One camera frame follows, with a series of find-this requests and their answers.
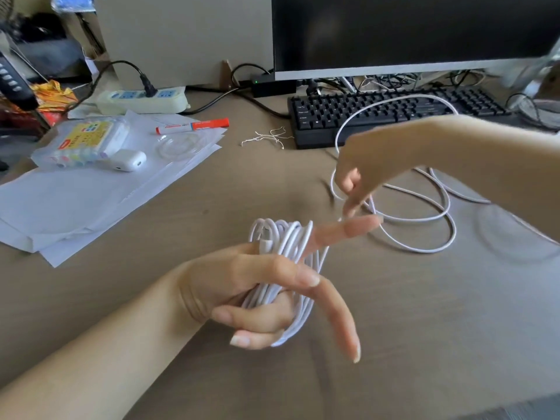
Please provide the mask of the white earbuds case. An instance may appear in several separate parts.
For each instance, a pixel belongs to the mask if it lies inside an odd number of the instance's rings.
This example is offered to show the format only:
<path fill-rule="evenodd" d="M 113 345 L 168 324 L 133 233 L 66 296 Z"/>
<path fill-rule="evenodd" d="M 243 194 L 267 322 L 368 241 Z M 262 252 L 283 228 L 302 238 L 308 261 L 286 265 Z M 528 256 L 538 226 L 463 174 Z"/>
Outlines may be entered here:
<path fill-rule="evenodd" d="M 123 172 L 134 172 L 147 161 L 146 154 L 139 150 L 120 149 L 108 160 L 112 169 Z"/>

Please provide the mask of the black keyboard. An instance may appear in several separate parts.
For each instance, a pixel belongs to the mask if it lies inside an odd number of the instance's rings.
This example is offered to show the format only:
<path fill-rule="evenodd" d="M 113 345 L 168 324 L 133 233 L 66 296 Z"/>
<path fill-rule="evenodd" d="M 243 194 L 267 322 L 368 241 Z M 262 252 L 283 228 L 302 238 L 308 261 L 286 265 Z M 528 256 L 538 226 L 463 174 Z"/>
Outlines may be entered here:
<path fill-rule="evenodd" d="M 498 124 L 521 126 L 521 121 L 479 87 L 443 87 L 434 90 L 381 91 L 372 93 L 294 96 L 288 114 L 298 149 L 331 148 L 347 137 L 377 126 L 437 115 L 460 114 Z"/>

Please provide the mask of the clear round plastic piece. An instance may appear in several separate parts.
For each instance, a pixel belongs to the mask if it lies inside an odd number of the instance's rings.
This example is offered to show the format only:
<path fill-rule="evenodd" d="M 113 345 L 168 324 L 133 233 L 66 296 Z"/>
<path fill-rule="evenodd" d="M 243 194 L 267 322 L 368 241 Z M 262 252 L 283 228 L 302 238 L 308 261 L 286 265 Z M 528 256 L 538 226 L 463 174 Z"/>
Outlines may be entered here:
<path fill-rule="evenodd" d="M 206 146 L 205 138 L 195 132 L 164 134 L 158 141 L 158 154 L 169 162 L 189 161 Z"/>

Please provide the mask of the stack of white papers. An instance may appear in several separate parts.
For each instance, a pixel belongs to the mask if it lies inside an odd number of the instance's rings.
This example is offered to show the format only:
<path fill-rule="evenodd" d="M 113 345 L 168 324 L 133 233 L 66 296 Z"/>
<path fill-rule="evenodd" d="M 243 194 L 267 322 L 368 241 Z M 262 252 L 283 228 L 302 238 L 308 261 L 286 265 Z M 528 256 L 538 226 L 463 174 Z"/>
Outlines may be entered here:
<path fill-rule="evenodd" d="M 57 267 L 217 151 L 226 131 L 196 131 L 205 138 L 205 148 L 189 161 L 169 162 L 156 150 L 163 136 L 156 127 L 197 120 L 131 111 L 106 117 L 129 122 L 121 149 L 143 151 L 145 164 L 134 172 L 112 169 L 109 159 L 86 167 L 41 169 L 30 158 L 31 170 L 0 184 L 0 243 L 40 253 Z M 52 129 L 36 149 L 55 137 Z"/>

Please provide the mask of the black bag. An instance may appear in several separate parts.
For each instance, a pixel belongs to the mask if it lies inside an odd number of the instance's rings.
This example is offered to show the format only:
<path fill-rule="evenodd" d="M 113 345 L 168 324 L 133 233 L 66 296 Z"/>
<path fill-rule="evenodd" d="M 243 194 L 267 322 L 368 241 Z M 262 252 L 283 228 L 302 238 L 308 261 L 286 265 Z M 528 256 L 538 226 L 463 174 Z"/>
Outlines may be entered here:
<path fill-rule="evenodd" d="M 29 80 L 70 82 L 89 76 L 82 47 L 67 35 L 59 16 L 53 13 L 17 15 L 9 25 L 11 54 Z"/>

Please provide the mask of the black power adapter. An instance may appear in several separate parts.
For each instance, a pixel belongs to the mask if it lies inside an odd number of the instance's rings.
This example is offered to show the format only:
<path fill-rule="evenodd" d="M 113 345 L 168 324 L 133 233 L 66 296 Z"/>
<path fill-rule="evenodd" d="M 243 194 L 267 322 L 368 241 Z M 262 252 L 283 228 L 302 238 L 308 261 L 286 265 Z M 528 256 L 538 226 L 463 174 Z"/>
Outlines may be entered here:
<path fill-rule="evenodd" d="M 297 80 L 277 81 L 274 74 L 254 74 L 250 78 L 250 91 L 253 98 L 293 94 L 296 93 L 297 86 Z"/>

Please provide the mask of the black device with buttons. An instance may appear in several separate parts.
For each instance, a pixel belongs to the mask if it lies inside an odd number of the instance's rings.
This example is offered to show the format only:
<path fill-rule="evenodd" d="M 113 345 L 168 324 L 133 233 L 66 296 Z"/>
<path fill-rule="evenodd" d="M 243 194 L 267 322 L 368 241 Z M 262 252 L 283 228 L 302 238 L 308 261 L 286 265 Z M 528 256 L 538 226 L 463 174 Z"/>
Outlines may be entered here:
<path fill-rule="evenodd" d="M 0 93 L 25 112 L 36 111 L 38 100 L 27 81 L 0 50 Z"/>

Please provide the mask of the person's left forearm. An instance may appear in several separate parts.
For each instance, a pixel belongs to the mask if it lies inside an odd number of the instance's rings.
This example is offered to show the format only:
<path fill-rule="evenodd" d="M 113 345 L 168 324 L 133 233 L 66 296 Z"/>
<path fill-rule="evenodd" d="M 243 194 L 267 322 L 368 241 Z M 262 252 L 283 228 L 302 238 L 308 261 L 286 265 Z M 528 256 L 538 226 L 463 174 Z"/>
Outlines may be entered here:
<path fill-rule="evenodd" d="M 188 263 L 0 391 L 0 420 L 122 420 L 202 323 L 180 292 Z"/>

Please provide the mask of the red packet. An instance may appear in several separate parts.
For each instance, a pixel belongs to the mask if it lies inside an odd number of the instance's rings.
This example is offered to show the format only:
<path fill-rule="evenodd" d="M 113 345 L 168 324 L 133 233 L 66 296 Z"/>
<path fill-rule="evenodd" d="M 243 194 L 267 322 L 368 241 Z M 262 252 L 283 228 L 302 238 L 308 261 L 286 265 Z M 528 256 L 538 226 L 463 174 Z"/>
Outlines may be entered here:
<path fill-rule="evenodd" d="M 0 132 L 25 130 L 45 133 L 64 118 L 61 111 L 40 110 L 39 112 L 45 123 L 32 112 L 23 112 L 11 105 L 0 104 Z"/>

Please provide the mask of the small wooden bracket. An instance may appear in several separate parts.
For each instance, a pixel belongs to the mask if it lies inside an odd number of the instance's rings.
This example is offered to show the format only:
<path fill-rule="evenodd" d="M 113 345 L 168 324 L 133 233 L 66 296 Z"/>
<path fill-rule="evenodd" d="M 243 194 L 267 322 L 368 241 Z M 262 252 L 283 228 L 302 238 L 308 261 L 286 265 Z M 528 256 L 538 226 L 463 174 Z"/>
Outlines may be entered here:
<path fill-rule="evenodd" d="M 220 76 L 218 88 L 221 91 L 229 91 L 231 89 L 237 88 L 239 84 L 234 77 L 233 67 L 231 66 L 229 60 L 222 60 L 220 63 Z"/>

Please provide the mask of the white twist tie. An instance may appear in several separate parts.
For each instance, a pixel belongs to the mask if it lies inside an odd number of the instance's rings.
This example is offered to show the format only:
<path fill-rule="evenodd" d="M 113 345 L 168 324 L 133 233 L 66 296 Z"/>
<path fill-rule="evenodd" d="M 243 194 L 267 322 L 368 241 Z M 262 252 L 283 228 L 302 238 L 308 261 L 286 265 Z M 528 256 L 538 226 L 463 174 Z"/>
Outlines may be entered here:
<path fill-rule="evenodd" d="M 240 143 L 240 147 L 243 147 L 246 143 L 259 142 L 259 141 L 271 141 L 273 144 L 284 150 L 284 140 L 294 140 L 294 136 L 288 133 L 284 126 L 279 128 L 271 129 L 267 134 L 255 132 L 255 137 L 246 139 Z"/>

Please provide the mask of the orange and white marker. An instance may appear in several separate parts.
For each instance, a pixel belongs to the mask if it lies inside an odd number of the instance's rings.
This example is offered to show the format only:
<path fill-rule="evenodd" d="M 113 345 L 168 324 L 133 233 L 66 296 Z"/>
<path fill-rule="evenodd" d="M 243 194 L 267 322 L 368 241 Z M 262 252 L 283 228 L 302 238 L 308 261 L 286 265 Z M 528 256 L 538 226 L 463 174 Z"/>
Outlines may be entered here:
<path fill-rule="evenodd" d="M 227 128 L 229 126 L 229 119 L 223 118 L 208 121 L 194 121 L 187 124 L 158 126 L 156 127 L 155 132 L 158 135 L 168 135 L 177 133 L 190 133 L 206 129 Z"/>

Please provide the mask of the white power strip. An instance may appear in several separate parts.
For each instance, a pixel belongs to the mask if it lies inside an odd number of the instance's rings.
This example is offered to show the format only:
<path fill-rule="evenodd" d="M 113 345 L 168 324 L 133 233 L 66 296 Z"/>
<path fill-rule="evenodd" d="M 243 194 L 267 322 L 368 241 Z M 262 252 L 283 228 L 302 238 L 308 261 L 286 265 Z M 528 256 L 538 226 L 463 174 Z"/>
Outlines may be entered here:
<path fill-rule="evenodd" d="M 152 97 L 142 91 L 104 91 L 95 100 L 102 115 L 124 115 L 128 111 L 137 114 L 173 114 L 190 109 L 185 87 L 156 90 Z"/>

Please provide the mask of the black computer monitor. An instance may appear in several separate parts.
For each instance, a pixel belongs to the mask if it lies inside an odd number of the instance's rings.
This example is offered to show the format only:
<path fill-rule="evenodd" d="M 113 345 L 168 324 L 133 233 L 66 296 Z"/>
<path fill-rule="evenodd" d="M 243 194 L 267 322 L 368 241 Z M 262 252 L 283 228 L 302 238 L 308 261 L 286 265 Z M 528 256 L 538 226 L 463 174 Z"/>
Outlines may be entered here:
<path fill-rule="evenodd" d="M 279 80 L 527 66 L 560 44 L 560 0 L 271 0 Z"/>

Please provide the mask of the person's left hand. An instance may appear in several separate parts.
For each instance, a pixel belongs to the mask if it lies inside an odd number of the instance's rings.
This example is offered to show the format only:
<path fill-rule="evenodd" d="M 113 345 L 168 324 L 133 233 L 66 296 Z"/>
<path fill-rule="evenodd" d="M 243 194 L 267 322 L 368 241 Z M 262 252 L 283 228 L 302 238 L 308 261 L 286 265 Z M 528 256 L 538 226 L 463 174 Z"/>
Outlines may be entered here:
<path fill-rule="evenodd" d="M 281 292 L 270 304 L 249 310 L 241 307 L 246 295 L 258 284 L 253 288 L 237 288 L 232 284 L 232 261 L 236 255 L 261 255 L 259 252 L 260 243 L 253 241 L 204 255 L 179 266 L 180 290 L 191 317 L 200 323 L 213 319 L 226 326 L 236 320 L 243 323 L 257 319 L 294 320 L 294 293 L 297 293 L 294 288 L 281 286 Z M 330 280 L 321 275 L 321 282 Z"/>

